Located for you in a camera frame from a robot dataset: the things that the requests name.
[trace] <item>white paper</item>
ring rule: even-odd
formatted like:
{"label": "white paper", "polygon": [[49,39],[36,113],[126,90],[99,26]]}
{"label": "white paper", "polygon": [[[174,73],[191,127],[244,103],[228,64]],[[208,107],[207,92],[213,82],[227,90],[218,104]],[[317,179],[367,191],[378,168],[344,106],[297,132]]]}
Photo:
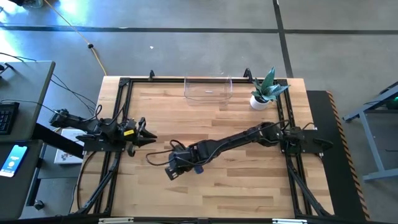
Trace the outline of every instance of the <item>white paper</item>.
{"label": "white paper", "polygon": [[[84,142],[78,141],[76,136],[86,134],[84,131],[79,129],[63,129],[61,135],[71,141],[76,141],[77,144],[84,146]],[[68,154],[61,149],[57,149],[57,154],[55,155],[54,164],[80,164],[83,159],[77,158],[71,154]]]}

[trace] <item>wooden tabletop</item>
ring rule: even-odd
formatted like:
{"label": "wooden tabletop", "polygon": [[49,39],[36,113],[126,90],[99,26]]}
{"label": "wooden tabletop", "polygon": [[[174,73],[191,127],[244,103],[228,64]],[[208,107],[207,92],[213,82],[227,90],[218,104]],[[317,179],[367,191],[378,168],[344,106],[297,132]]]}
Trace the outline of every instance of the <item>wooden tabletop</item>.
{"label": "wooden tabletop", "polygon": [[[99,117],[112,117],[119,79],[104,77],[98,100],[98,104],[103,105]],[[312,122],[304,80],[287,80],[291,85],[289,92],[296,125],[303,127]],[[146,162],[147,153],[170,149],[171,139],[187,146],[203,139],[224,138],[264,121],[279,121],[276,103],[264,111],[251,108],[252,84],[233,84],[233,96],[227,106],[190,106],[183,91],[183,83],[134,84],[128,117],[140,119],[144,116],[147,130],[156,134],[158,139],[156,143],[138,149],[134,157],[129,157],[127,152],[122,154],[112,216],[294,217],[287,168],[280,146],[247,144],[222,153],[203,166],[204,173],[198,175],[191,171],[173,181],[167,177],[165,166],[154,167]],[[151,159],[156,163],[165,162],[167,155],[160,154]],[[101,152],[93,156],[83,173],[81,204],[98,185],[103,157]],[[303,154],[302,159],[309,189],[323,207],[333,213],[320,158]],[[299,192],[298,195],[304,211],[302,194]],[[105,189],[103,207],[107,196],[108,188]],[[75,210],[76,201],[71,212]]]}

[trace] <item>potted plant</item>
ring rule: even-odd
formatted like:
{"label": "potted plant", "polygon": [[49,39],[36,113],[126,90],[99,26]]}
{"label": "potted plant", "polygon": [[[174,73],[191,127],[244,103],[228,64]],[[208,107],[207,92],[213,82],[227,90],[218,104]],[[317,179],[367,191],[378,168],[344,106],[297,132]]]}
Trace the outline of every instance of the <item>potted plant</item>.
{"label": "potted plant", "polygon": [[256,90],[251,92],[252,96],[250,98],[250,105],[253,109],[266,109],[270,101],[276,100],[276,97],[290,86],[281,86],[280,84],[274,85],[274,77],[275,68],[273,67],[261,84],[257,78],[254,79],[253,84]]}

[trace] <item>phone screen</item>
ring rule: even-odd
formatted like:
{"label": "phone screen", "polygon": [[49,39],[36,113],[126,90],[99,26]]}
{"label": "phone screen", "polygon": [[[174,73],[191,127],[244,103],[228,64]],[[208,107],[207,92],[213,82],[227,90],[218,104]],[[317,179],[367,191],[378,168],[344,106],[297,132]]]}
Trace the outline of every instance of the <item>phone screen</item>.
{"label": "phone screen", "polygon": [[2,165],[0,175],[5,177],[13,177],[14,174],[17,172],[19,164],[21,163],[21,160],[24,157],[26,150],[26,146],[15,145],[8,155],[6,161]]}

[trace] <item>transparent bin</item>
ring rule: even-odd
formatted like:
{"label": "transparent bin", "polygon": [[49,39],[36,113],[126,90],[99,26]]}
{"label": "transparent bin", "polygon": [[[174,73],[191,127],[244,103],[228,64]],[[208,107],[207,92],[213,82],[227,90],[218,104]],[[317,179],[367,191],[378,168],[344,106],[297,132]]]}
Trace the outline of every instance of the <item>transparent bin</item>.
{"label": "transparent bin", "polygon": [[231,77],[184,79],[184,96],[190,106],[226,106],[232,92]]}

